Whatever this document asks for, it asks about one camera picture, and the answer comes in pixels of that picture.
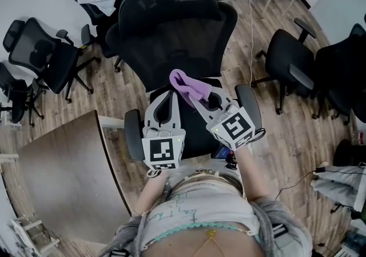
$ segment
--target gray cardigan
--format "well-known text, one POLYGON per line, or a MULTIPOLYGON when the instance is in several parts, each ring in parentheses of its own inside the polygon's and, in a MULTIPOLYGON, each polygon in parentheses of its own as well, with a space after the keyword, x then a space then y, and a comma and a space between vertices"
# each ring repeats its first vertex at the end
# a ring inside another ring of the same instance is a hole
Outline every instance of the gray cardigan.
MULTIPOLYGON (((249 202, 260 222, 259 238, 266 257, 310 257, 312 238, 308 230, 296 221, 282 202, 261 197, 249 202)), ((113 240, 99 254, 107 257, 116 250, 126 249, 131 256, 140 256, 140 240, 146 217, 132 217, 122 225, 113 240)))

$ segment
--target wooden floor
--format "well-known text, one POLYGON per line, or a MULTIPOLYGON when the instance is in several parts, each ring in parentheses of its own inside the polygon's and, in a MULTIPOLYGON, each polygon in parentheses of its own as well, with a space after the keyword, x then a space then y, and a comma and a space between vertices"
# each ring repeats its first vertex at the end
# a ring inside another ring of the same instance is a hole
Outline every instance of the wooden floor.
MULTIPOLYGON (((298 37, 300 28, 293 23, 294 17, 301 18, 315 28, 318 37, 308 37, 305 41, 312 51, 316 52, 328 45, 323 32, 300 1, 295 1, 284 17, 281 12, 288 5, 288 0, 272 1, 266 14, 262 16, 261 11, 266 1, 252 0, 254 55, 257 51, 268 48, 273 33, 279 28, 298 37)), ((234 87, 237 84, 249 84, 250 81, 250 15, 248 0, 231 0, 227 3, 237 10, 238 22, 225 51, 221 81, 224 88, 235 97, 234 87)), ((90 48, 82 59, 93 54, 101 56, 98 46, 90 48)), ((76 83, 72 88, 72 104, 67 104, 62 95, 47 93, 38 102, 45 119, 41 121, 35 118, 35 128, 29 128, 27 120, 23 120, 24 126, 20 131, 0 129, 0 152, 16 153, 21 146, 92 109, 98 110, 100 115, 116 118, 124 118, 124 113, 134 108, 144 114, 148 106, 148 95, 141 81, 125 64, 121 73, 115 73, 115 60, 116 58, 104 58, 101 65, 92 64, 81 73, 81 78, 87 84, 93 85, 93 95, 88 95, 76 83)), ((264 60, 254 58, 253 79, 262 77, 266 77, 264 60)), ((267 134, 255 143, 253 154, 270 183, 273 195, 277 195, 280 188, 295 184, 321 162, 331 162, 337 144, 342 139, 351 138, 351 126, 344 126, 341 119, 332 121, 327 116, 327 110, 322 118, 313 120, 311 115, 316 109, 316 102, 304 100, 294 94, 285 98, 284 113, 281 116, 276 115, 279 86, 275 82, 261 84, 254 92, 267 134)), ((131 161, 122 131, 109 130, 105 134, 118 180, 128 202, 133 204, 144 186, 146 167, 131 161)), ((2 170, 18 214, 32 213, 32 204, 19 165, 4 164, 2 170)), ((348 229, 350 217, 345 210, 338 210, 331 215, 329 212, 333 203, 312 191, 311 178, 309 175, 297 187, 283 191, 280 199, 308 227, 314 244, 325 243, 335 252, 348 229)), ((61 243, 53 256, 95 256, 103 246, 71 240, 66 236, 59 238, 61 243)), ((317 249, 325 256, 330 256, 324 248, 317 249)))

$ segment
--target gold necklace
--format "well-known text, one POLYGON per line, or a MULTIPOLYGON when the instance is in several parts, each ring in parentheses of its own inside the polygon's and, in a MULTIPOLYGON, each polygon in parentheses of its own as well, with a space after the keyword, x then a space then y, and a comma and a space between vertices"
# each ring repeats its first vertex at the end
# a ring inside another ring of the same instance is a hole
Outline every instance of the gold necklace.
POLYGON ((196 257, 197 254, 202 250, 203 247, 206 246, 206 244, 208 244, 209 241, 213 241, 215 243, 215 245, 217 246, 217 248, 221 251, 222 255, 225 257, 225 253, 223 252, 223 250, 220 248, 220 246, 217 244, 217 242, 215 241, 215 239, 213 238, 216 234, 215 230, 209 230, 207 231, 206 235, 208 236, 208 240, 198 249, 198 251, 193 255, 193 257, 196 257))

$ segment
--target white shirt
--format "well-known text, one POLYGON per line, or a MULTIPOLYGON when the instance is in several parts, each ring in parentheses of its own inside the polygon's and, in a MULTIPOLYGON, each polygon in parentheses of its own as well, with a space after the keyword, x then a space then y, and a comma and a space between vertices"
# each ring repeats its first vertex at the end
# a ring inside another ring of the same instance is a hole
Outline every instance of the white shirt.
POLYGON ((250 204, 232 185, 217 180, 187 183, 146 218, 140 249, 167 230, 194 222, 236 222, 259 232, 259 220, 250 204))

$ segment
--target office chair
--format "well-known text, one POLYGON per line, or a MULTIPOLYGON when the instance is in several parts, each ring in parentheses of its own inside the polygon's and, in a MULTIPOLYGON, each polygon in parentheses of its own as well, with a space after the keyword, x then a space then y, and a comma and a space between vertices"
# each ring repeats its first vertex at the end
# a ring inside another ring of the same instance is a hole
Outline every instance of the office chair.
MULTIPOLYGON (((172 89, 169 74, 173 69, 221 87, 219 80, 205 77, 221 75, 222 57, 236 21, 235 9, 216 0, 124 0, 119 23, 109 29, 106 42, 139 76, 146 91, 153 91, 152 102, 172 89)), ((180 95, 178 103, 186 130, 182 158, 216 151, 219 142, 206 130, 203 118, 180 95)), ((215 107, 217 101, 211 97, 210 103, 215 107)), ((167 110, 164 105, 157 114, 160 121, 166 119, 167 110)), ((144 159, 142 127, 138 110, 125 114, 126 142, 135 160, 144 159)))
MULTIPOLYGON (((110 47, 108 47, 105 36, 109 30, 109 28, 118 22, 118 8, 120 7, 120 4, 123 0, 116 0, 114 3, 114 6, 116 10, 113 12, 111 16, 105 15, 103 12, 98 9, 97 6, 89 4, 89 3, 82 3, 80 6, 87 12, 87 14, 90 17, 91 24, 96 26, 97 31, 97 37, 94 37, 90 34, 90 28, 89 25, 86 25, 83 27, 83 30, 81 32, 81 40, 82 43, 86 46, 91 45, 93 43, 98 43, 101 46, 103 56, 106 58, 112 58, 116 56, 115 53, 113 53, 110 50, 110 47)), ((121 68, 118 66, 121 62, 121 58, 118 58, 118 60, 115 62, 114 70, 116 72, 120 72, 121 68)))
MULTIPOLYGON (((360 99, 364 78, 363 73, 363 47, 366 32, 360 24, 355 24, 345 40, 337 44, 327 46, 316 53, 315 64, 317 70, 314 73, 315 88, 313 94, 317 95, 319 109, 313 118, 319 118, 324 107, 325 99, 334 108, 336 113, 332 119, 338 118, 339 114, 344 115, 350 122, 352 106, 360 109, 363 100, 360 99)), ((364 119, 362 113, 355 112, 357 117, 364 119)))
POLYGON ((77 66, 82 50, 74 46, 66 30, 59 30, 56 36, 69 44, 49 36, 35 18, 29 18, 26 22, 15 20, 5 34, 3 46, 9 53, 11 64, 33 71, 38 80, 43 80, 52 92, 58 94, 67 85, 67 103, 71 103, 69 93, 74 79, 89 94, 93 94, 93 88, 86 86, 78 72, 94 60, 100 63, 100 58, 93 57, 77 66))
POLYGON ((309 90, 313 89, 314 83, 308 76, 312 76, 314 54, 303 43, 310 34, 316 38, 314 30, 302 20, 295 18, 294 23, 303 31, 299 39, 283 29, 278 29, 273 35, 268 51, 261 50, 256 57, 266 58, 265 70, 269 77, 254 80, 251 87, 267 81, 277 80, 280 83, 280 107, 276 108, 278 115, 283 112, 285 95, 293 89, 297 89, 302 96, 306 97, 309 90))
POLYGON ((24 80, 15 79, 3 63, 0 63, 0 88, 8 98, 8 101, 11 100, 13 102, 11 107, 2 107, 0 104, 0 112, 11 111, 11 121, 13 123, 20 122, 26 110, 28 110, 29 125, 32 127, 34 127, 34 123, 31 122, 32 110, 42 120, 45 118, 34 106, 35 101, 43 93, 44 89, 39 89, 36 95, 33 95, 31 90, 30 95, 28 95, 27 83, 24 80))

